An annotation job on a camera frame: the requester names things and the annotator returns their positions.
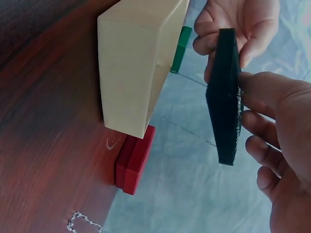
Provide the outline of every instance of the hand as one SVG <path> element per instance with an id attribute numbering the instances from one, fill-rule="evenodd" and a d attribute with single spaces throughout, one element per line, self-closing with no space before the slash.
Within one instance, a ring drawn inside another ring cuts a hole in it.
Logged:
<path id="1" fill-rule="evenodd" d="M 242 125 L 254 134 L 246 150 L 262 165 L 257 184 L 272 202 L 271 232 L 309 233 L 311 84 L 268 72 L 242 73 L 239 83 L 251 109 L 243 113 Z"/>
<path id="2" fill-rule="evenodd" d="M 236 29 L 244 68 L 267 49 L 277 33 L 279 11 L 278 0 L 207 0 L 194 24 L 198 37 L 193 42 L 197 53 L 209 54 L 205 81 L 210 76 L 220 28 Z"/>

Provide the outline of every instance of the red block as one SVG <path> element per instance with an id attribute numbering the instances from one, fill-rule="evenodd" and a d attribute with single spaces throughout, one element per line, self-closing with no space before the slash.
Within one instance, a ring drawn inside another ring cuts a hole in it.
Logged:
<path id="1" fill-rule="evenodd" d="M 138 138 L 128 135 L 118 154 L 115 166 L 115 185 L 118 188 L 123 189 L 125 171 L 130 162 L 137 141 Z"/>
<path id="2" fill-rule="evenodd" d="M 134 195 L 148 161 L 156 129 L 148 125 L 143 139 L 138 139 L 125 172 L 123 191 Z"/>

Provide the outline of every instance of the light blue cloth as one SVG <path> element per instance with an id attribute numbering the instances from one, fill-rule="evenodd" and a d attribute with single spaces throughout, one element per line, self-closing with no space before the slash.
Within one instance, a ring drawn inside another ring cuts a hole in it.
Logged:
<path id="1" fill-rule="evenodd" d="M 191 1 L 188 26 L 193 27 L 205 3 Z M 246 71 L 272 71 L 309 81 L 310 9 L 310 0 L 281 0 L 278 34 Z M 204 83 L 207 57 L 193 51 L 195 37 L 192 33 L 180 73 Z M 140 186 L 134 196 L 119 190 L 106 232 L 270 232 L 271 204 L 256 185 L 259 165 L 244 147 L 250 134 L 242 130 L 234 167 L 219 165 L 205 91 L 185 77 L 168 75 L 150 122 L 157 132 Z"/>

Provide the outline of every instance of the thin wire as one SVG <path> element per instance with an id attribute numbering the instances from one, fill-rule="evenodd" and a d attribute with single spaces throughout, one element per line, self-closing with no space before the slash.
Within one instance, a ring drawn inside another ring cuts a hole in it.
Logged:
<path id="1" fill-rule="evenodd" d="M 183 77 L 183 78 L 186 78 L 186 79 L 188 79 L 188 80 L 190 80 L 190 81 L 192 81 L 192 82 L 194 82 L 194 83 L 197 83 L 197 84 L 199 84 L 199 85 L 201 85 L 201 86 L 207 87 L 206 84 L 203 84 L 203 83 L 201 83 L 201 82 L 199 82 L 199 81 L 196 81 L 195 79 L 193 79 L 193 78 L 191 78 L 191 77 L 189 77 L 189 76 L 183 75 L 183 74 L 181 74 L 181 73 L 174 73 L 174 74 L 179 75 L 179 76 L 181 76 L 181 77 Z M 154 116 L 160 118 L 161 120 L 164 120 L 164 121 L 168 122 L 169 124 L 174 125 L 174 126 L 180 128 L 182 131 L 185 131 L 185 132 L 187 132 L 187 133 L 189 133 L 189 134 L 191 134 L 191 135 L 193 135 L 193 136 L 195 136 L 195 137 L 201 139 L 201 140 L 204 141 L 205 143 L 207 143 L 207 144 L 209 144 L 209 145 L 211 145 L 211 146 L 213 146 L 213 147 L 216 146 L 216 144 L 214 144 L 214 143 L 210 142 L 209 140 L 207 140 L 207 139 L 205 139 L 205 138 L 203 138 L 203 137 L 197 135 L 196 133 L 194 133 L 194 132 L 192 132 L 192 131 L 190 131 L 190 130 L 188 130 L 188 129 L 186 129 L 186 128 L 184 128 L 184 127 L 182 127 L 182 126 L 180 126 L 180 125 L 178 125 L 178 124 L 176 124 L 176 123 L 174 123 L 173 121 L 164 118 L 163 116 L 161 116 L 161 115 L 158 114 L 157 112 L 153 111 L 153 114 L 154 114 Z"/>
<path id="2" fill-rule="evenodd" d="M 195 79 L 193 79 L 193 78 L 191 78 L 191 77 L 189 77 L 189 76 L 187 76 L 187 75 L 181 74 L 181 73 L 179 73 L 179 72 L 177 72 L 177 73 L 174 72 L 173 74 L 177 74 L 177 75 L 179 75 L 179 76 L 181 76 L 181 77 L 184 77 L 184 78 L 186 78 L 186 79 L 188 79 L 188 80 L 190 80 L 190 81 L 192 81 L 192 82 L 195 82 L 195 83 L 197 83 L 197 84 L 200 84 L 201 86 L 207 87 L 206 84 L 201 83 L 201 82 L 199 82 L 199 81 L 196 81 Z"/>

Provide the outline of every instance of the table surface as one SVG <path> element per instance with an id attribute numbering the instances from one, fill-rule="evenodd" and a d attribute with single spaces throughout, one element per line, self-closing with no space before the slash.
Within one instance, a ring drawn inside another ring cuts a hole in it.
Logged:
<path id="1" fill-rule="evenodd" d="M 1 232 L 65 233 L 76 211 L 107 216 L 126 135 L 104 127 L 96 18 L 115 2 L 0 4 Z"/>

